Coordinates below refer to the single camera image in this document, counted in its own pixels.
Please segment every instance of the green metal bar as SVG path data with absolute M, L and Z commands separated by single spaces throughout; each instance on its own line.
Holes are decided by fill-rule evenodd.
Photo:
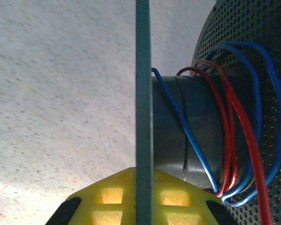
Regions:
M 149 0 L 136 0 L 136 224 L 152 224 L 153 110 Z

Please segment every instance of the metal mesh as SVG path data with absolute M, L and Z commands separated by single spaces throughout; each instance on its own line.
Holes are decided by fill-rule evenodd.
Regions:
M 205 58 L 213 46 L 225 41 L 253 41 L 265 46 L 273 57 L 281 78 L 281 0 L 227 0 L 216 3 L 199 37 L 194 59 Z M 243 53 L 260 75 L 264 124 L 260 151 L 267 172 L 275 154 L 278 124 L 276 95 L 260 56 L 250 49 L 243 50 Z M 221 63 L 229 71 L 229 75 L 241 75 L 242 79 L 250 80 L 247 78 L 248 72 L 234 55 L 218 51 L 213 60 Z M 274 222 L 281 225 L 281 167 L 268 189 Z M 227 208 L 240 225 L 260 224 L 257 198 L 242 207 Z

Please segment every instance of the electrical wire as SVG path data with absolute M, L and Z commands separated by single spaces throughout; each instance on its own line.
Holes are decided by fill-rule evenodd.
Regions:
M 216 46 L 213 50 L 211 50 L 208 55 L 206 56 L 207 60 L 212 59 L 216 51 L 218 50 L 226 50 L 230 51 L 233 54 L 235 54 L 243 63 L 243 65 L 247 68 L 249 73 L 251 74 L 252 77 L 252 84 L 253 84 L 253 94 L 255 97 L 255 126 L 254 126 L 254 134 L 257 139 L 257 142 L 260 142 L 260 137 L 261 137 L 261 129 L 262 129 L 262 103 L 261 103 L 261 95 L 260 95 L 260 87 L 259 87 L 259 76 L 258 73 L 256 72 L 255 68 L 252 66 L 250 61 L 236 48 L 233 46 L 227 45 L 226 43 L 223 45 Z M 239 192 L 241 192 L 242 189 L 245 188 L 246 184 L 249 182 L 251 176 L 253 174 L 252 170 L 252 165 L 251 165 L 251 160 L 248 161 L 245 173 L 243 177 L 241 178 L 240 182 L 229 192 L 226 192 L 222 200 L 223 202 L 226 202 L 226 199 L 229 197 L 232 197 Z
M 253 178 L 253 179 L 251 180 L 251 182 L 244 188 L 244 190 L 242 190 L 241 192 L 239 192 L 239 194 L 246 192 L 246 191 L 252 186 L 252 184 L 254 183 L 254 181 L 255 181 L 255 178 Z
M 202 70 L 210 67 L 209 65 L 204 65 Z M 229 187 L 224 190 L 226 193 L 230 189 L 232 189 L 236 185 L 236 181 L 238 179 L 238 160 L 237 160 L 237 153 L 236 153 L 236 141 L 235 141 L 235 125 L 234 125 L 234 115 L 233 115 L 233 108 L 232 104 L 228 99 L 227 92 L 225 91 L 225 99 L 227 104 L 227 110 L 228 110 L 228 118 L 229 118 L 229 128 L 230 128 L 230 151 L 231 151 L 231 161 L 232 161 L 232 176 L 230 180 Z
M 223 67 L 208 60 L 196 60 L 195 63 L 204 63 L 204 64 L 211 65 L 215 67 L 221 74 L 223 86 L 227 90 L 229 100 L 232 102 L 233 107 L 239 117 L 239 120 L 244 130 L 244 135 L 247 140 L 247 144 L 249 146 L 249 153 L 250 153 L 253 172 L 256 180 L 256 187 L 258 189 L 258 202 L 260 207 L 261 222 L 263 225 L 273 224 L 273 217 L 272 217 L 270 203 L 269 203 L 269 196 L 267 194 L 265 172 L 262 165 L 259 147 L 250 120 L 243 106 L 239 102 L 237 95 L 234 92 L 232 85 L 229 81 L 228 75 L 223 69 Z
M 266 184 L 269 184 L 272 179 L 276 176 L 276 173 L 278 172 L 280 165 L 281 165 L 281 81 L 278 78 L 278 75 L 274 68 L 274 62 L 271 58 L 271 55 L 269 52 L 262 47 L 261 45 L 258 45 L 256 43 L 252 42 L 226 42 L 226 44 L 238 46 L 238 47 L 249 47 L 254 48 L 257 52 L 260 53 L 262 56 L 267 72 L 269 74 L 269 77 L 272 81 L 274 90 L 276 92 L 277 96 L 277 103 L 278 103 L 278 116 L 279 116 L 279 123 L 278 123 L 278 134 L 277 134 L 277 142 L 276 142 L 276 153 L 273 159 L 272 166 L 269 169 L 268 174 L 266 175 Z M 257 194 L 257 189 L 254 188 L 249 194 L 247 194 L 242 200 L 238 202 L 230 202 L 227 201 L 228 204 L 230 204 L 232 207 L 238 207 L 242 204 L 248 203 L 253 197 L 255 197 Z
M 180 76 L 185 71 L 196 71 L 200 75 L 202 75 L 202 77 L 208 83 L 208 85 L 215 97 L 215 100 L 218 104 L 219 110 L 220 110 L 220 114 L 221 114 L 221 118 L 222 118 L 222 122 L 223 122 L 223 131 L 224 131 L 224 176 L 223 176 L 222 188 L 221 188 L 220 192 L 215 193 L 215 195 L 217 197 L 221 197 L 223 192 L 227 191 L 229 189 L 230 170 L 231 170 L 231 162 L 230 162 L 231 161 L 231 137 L 230 137 L 230 128 L 229 128 L 229 122 L 228 122 L 225 106 L 224 106 L 224 103 L 220 96 L 220 93 L 216 89 L 212 80 L 208 77 L 208 75 L 203 70 L 195 68 L 195 67 L 185 67 L 185 68 L 179 70 L 179 72 L 176 74 L 176 76 Z M 237 176 L 238 176 L 238 170 L 236 170 L 236 174 L 234 174 L 233 177 L 237 177 Z
M 215 193 L 219 192 L 219 188 L 216 184 L 216 180 L 215 180 L 215 177 L 212 173 L 212 170 L 204 156 L 204 154 L 202 153 L 202 150 L 199 146 L 199 144 L 197 143 L 196 141 L 196 138 L 194 137 L 194 135 L 192 134 L 191 132 L 191 129 L 188 125 L 188 122 L 182 112 L 182 110 L 180 109 L 180 107 L 178 106 L 178 104 L 176 103 L 174 97 L 172 96 L 170 90 L 168 89 L 168 87 L 166 86 L 165 82 L 163 81 L 162 77 L 160 76 L 160 73 L 158 72 L 158 70 L 156 68 L 152 68 L 152 72 L 155 74 L 159 84 L 161 85 L 162 89 L 164 90 L 164 92 L 166 93 L 167 97 L 169 98 L 174 110 L 175 110 L 175 113 L 177 114 L 179 120 L 180 120 L 180 123 L 185 131 L 185 134 L 188 138 L 188 140 L 190 141 L 194 151 L 196 152 L 200 162 L 202 163 L 203 165 L 203 168 L 211 182 L 211 185 L 212 185 L 212 188 L 214 190 Z

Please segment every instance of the white speckled surface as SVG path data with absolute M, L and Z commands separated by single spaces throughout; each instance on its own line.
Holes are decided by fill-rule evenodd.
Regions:
M 0 224 L 44 224 L 135 163 L 135 3 L 0 0 Z M 152 65 L 189 65 L 214 0 L 151 0 Z

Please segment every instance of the cylindrical motor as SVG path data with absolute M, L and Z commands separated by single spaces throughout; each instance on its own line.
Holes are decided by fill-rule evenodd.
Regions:
M 219 76 L 211 76 L 225 100 Z M 155 77 L 153 79 L 154 165 L 156 169 L 181 178 L 199 188 L 211 188 L 205 170 L 193 150 L 169 99 Z M 223 176 L 223 128 L 218 105 L 201 77 L 165 76 L 163 80 L 183 110 L 194 137 L 200 145 L 218 183 Z M 240 79 L 230 79 L 251 122 L 253 101 Z M 245 136 L 235 114 L 239 176 L 249 159 Z

